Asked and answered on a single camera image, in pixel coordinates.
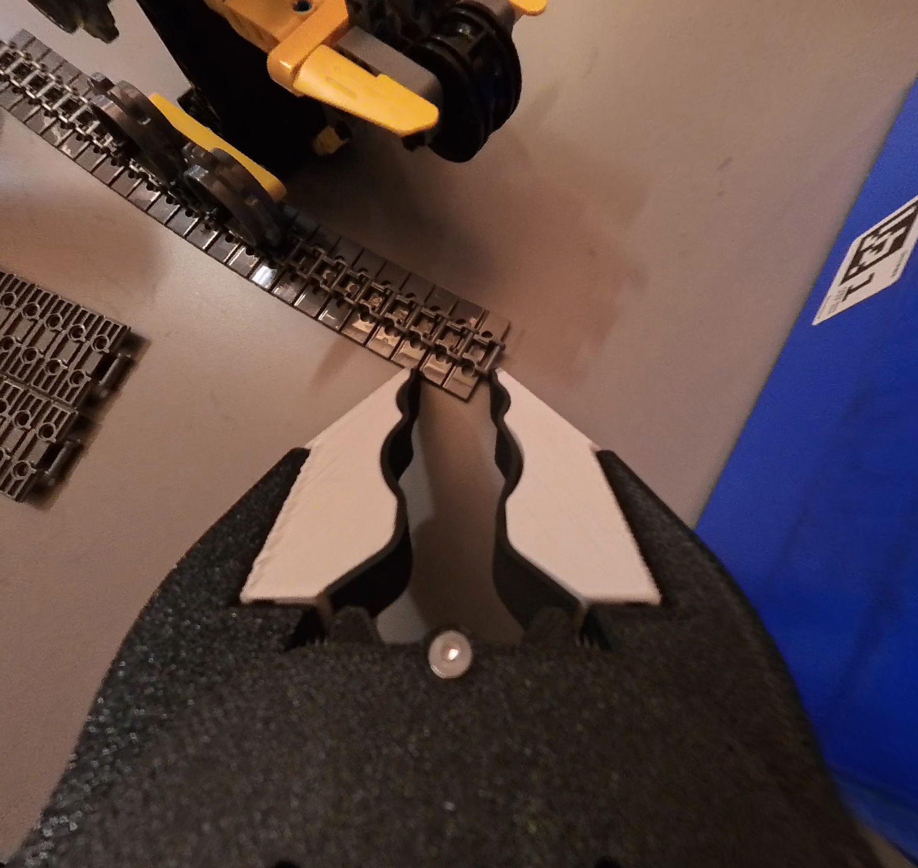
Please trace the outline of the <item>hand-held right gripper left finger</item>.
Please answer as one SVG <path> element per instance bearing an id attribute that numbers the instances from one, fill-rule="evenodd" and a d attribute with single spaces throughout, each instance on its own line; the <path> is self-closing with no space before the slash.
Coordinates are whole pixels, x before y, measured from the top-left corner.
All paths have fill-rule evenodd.
<path id="1" fill-rule="evenodd" d="M 419 371 L 402 369 L 306 444 L 241 604 L 304 608 L 329 626 L 345 608 L 377 618 L 404 593 L 412 547 L 399 480 L 419 398 Z"/>

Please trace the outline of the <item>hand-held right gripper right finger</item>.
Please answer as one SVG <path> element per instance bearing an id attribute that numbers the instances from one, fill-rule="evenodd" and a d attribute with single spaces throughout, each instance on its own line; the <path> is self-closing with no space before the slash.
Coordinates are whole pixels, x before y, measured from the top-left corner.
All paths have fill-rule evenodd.
<path id="1" fill-rule="evenodd" d="M 492 575 L 511 616 L 530 629 L 557 609 L 579 627 L 594 608 L 658 607 L 600 448 L 504 369 L 489 394 L 503 477 Z"/>

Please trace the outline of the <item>yellow black toy vehicle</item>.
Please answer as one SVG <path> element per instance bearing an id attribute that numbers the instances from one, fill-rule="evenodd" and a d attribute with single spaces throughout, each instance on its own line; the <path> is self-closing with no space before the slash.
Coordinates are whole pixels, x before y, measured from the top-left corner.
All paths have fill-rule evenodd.
<path id="1" fill-rule="evenodd" d="M 86 110 L 122 163 L 247 245 L 279 250 L 294 214 L 277 174 L 356 124 L 409 151 L 466 163 L 522 96 L 512 32 L 547 0 L 136 0 L 189 82 L 172 104 L 102 75 L 59 92 L 22 82 L 56 115 Z"/>

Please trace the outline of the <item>large grey tread link mat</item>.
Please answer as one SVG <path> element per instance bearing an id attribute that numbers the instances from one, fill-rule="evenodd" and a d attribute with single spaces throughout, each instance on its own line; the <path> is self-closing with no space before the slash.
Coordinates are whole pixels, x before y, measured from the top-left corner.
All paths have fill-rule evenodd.
<path id="1" fill-rule="evenodd" d="M 1 272 L 1 495 L 49 505 L 149 341 L 132 327 Z"/>

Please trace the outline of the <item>blue plastic bin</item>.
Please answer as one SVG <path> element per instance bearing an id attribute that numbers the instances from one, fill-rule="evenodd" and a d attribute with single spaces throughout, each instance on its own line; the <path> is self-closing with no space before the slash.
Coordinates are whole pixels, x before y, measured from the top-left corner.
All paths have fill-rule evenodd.
<path id="1" fill-rule="evenodd" d="M 917 84 L 696 531 L 791 671 L 856 816 L 917 854 Z"/>

